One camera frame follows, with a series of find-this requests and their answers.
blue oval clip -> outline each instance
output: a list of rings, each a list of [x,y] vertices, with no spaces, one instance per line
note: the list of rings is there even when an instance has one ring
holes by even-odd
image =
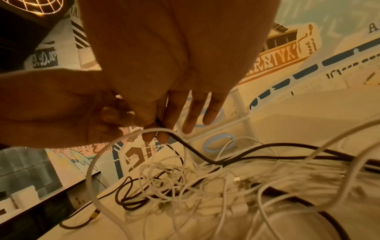
[[[206,113],[206,109],[207,108],[204,108],[200,114],[200,116],[204,115]],[[224,110],[223,108],[220,110],[220,114],[219,114],[219,117],[215,118],[215,120],[211,123],[211,124],[215,124],[217,122],[219,122],[220,120],[222,120],[223,118],[223,115],[224,115]],[[203,125],[203,124],[195,124],[195,127],[207,127],[206,125]]]
[[[223,139],[223,138],[231,138],[231,139],[235,139],[235,135],[232,135],[230,133],[220,133],[220,134],[217,134],[215,136],[212,136],[210,137],[209,139],[207,139],[205,141],[205,143],[203,143],[203,150],[207,153],[219,153],[223,147],[213,147],[213,148],[209,148],[209,146],[213,143],[213,142],[216,142],[220,139]],[[231,148],[233,148],[235,146],[235,142],[232,142],[230,143],[226,148],[225,150],[229,150]]]

person's right hand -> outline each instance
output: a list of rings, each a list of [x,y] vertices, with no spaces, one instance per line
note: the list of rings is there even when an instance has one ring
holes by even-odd
[[[80,0],[85,31],[112,89],[136,114],[173,128],[192,91],[190,133],[208,93],[205,125],[253,65],[280,0]],[[146,134],[151,141],[154,133]],[[167,142],[159,133],[157,139]]]

striped pattern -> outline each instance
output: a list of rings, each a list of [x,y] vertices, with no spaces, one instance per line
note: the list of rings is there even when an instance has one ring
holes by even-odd
[[[71,20],[71,25],[72,25],[72,32],[75,35],[76,48],[82,49],[85,47],[90,47],[86,34],[83,31],[83,27],[80,26],[78,23],[74,22],[73,20]]]

